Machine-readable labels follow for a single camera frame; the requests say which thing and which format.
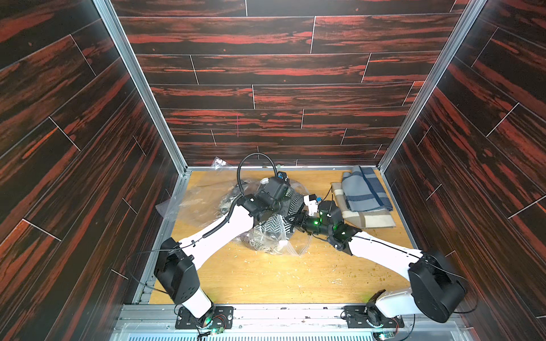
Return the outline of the beige striped scarf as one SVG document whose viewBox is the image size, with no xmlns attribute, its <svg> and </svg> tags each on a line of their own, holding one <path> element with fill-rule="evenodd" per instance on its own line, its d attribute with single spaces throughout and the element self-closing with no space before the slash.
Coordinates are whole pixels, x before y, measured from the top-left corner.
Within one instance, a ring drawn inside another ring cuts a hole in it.
<svg viewBox="0 0 546 341">
<path fill-rule="evenodd" d="M 345 193 L 341 183 L 331 183 L 332 191 L 337 206 L 343 219 L 352 226 L 360 229 L 391 228 L 395 227 L 395 220 L 388 210 L 375 210 L 372 212 L 351 211 L 346 202 Z"/>
</svg>

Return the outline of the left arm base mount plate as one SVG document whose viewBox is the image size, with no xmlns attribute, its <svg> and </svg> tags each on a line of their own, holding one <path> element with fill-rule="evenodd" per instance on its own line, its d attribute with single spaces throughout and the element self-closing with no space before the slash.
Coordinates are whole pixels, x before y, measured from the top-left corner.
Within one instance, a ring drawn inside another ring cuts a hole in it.
<svg viewBox="0 0 546 341">
<path fill-rule="evenodd" d="M 177 312 L 176 330 L 204 329 L 223 332 L 233 326 L 234 308 L 228 305 L 213 305 L 202 318 L 194 317 L 191 312 L 181 306 Z"/>
</svg>

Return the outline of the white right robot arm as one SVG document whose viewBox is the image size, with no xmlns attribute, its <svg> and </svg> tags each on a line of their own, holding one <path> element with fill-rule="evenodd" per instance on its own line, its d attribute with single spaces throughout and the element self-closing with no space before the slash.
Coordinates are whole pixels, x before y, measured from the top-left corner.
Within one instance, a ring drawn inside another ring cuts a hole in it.
<svg viewBox="0 0 546 341">
<path fill-rule="evenodd" d="M 288 214 L 287 222 L 304 233 L 323 235 L 336 250 L 379 264 L 409 282 L 406 289 L 381 290 L 368 300 L 364 314 L 374 328 L 405 314 L 445 323 L 467 294 L 464 278 L 442 254 L 402 247 L 347 224 L 332 200 L 320 202 L 315 213 L 300 207 Z"/>
</svg>

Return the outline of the black white herringbone scarf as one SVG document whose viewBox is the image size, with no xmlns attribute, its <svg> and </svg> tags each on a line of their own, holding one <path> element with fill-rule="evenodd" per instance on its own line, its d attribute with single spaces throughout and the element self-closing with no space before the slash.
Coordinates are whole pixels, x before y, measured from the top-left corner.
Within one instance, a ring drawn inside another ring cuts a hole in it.
<svg viewBox="0 0 546 341">
<path fill-rule="evenodd" d="M 257 231 L 276 241 L 289 240 L 294 234 L 292 220 L 303 210 L 304 196 L 294 189 L 289 189 L 280 204 L 278 212 L 255 227 Z"/>
</svg>

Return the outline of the clear plastic vacuum bag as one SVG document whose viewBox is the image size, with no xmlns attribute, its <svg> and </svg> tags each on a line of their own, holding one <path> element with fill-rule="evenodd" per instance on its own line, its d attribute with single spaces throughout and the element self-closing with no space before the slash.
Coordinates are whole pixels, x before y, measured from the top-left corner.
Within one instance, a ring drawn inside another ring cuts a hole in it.
<svg viewBox="0 0 546 341">
<path fill-rule="evenodd" d="M 187 224 L 192 231 L 174 246 L 199 261 L 206 261 L 231 241 L 273 255 L 307 253 L 311 237 L 294 225 L 297 214 L 307 212 L 309 191 L 305 186 L 293 180 L 280 199 L 267 204 L 258 198 L 271 184 L 267 176 L 236 179 L 223 160 L 216 159 L 214 166 L 209 184 L 156 206 L 168 222 Z"/>
</svg>

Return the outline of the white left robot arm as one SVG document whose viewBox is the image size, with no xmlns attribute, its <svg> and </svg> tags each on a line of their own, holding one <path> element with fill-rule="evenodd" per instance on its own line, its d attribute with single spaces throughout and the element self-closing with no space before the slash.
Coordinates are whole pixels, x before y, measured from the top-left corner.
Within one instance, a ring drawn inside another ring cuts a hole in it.
<svg viewBox="0 0 546 341">
<path fill-rule="evenodd" d="M 215 308 L 201 288 L 198 270 L 234 238 L 260 223 L 282 223 L 301 208 L 298 193 L 285 172 L 262 179 L 254 193 L 245 194 L 243 183 L 236 188 L 240 192 L 231 200 L 227 213 L 179 242 L 164 240 L 154 266 L 164 292 L 202 325 L 208 324 Z"/>
</svg>

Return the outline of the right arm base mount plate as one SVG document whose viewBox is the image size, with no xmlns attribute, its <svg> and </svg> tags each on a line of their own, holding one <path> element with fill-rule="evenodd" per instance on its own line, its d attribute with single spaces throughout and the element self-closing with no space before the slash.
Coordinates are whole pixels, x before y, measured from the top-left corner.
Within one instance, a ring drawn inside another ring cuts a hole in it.
<svg viewBox="0 0 546 341">
<path fill-rule="evenodd" d="M 388 318 L 373 305 L 346 305 L 342 309 L 340 318 L 347 322 L 349 328 L 398 329 L 405 326 L 403 319 Z"/>
</svg>

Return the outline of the dark blue grey plaid scarf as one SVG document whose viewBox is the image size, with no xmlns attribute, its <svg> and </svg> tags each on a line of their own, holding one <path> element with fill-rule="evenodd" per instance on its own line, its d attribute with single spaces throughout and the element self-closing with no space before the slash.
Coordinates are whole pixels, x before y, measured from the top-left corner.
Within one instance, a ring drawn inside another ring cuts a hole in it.
<svg viewBox="0 0 546 341">
<path fill-rule="evenodd" d="M 364 213 L 393 209 L 385 189 L 371 168 L 355 166 L 351 172 L 344 172 L 341 187 L 351 211 Z"/>
</svg>

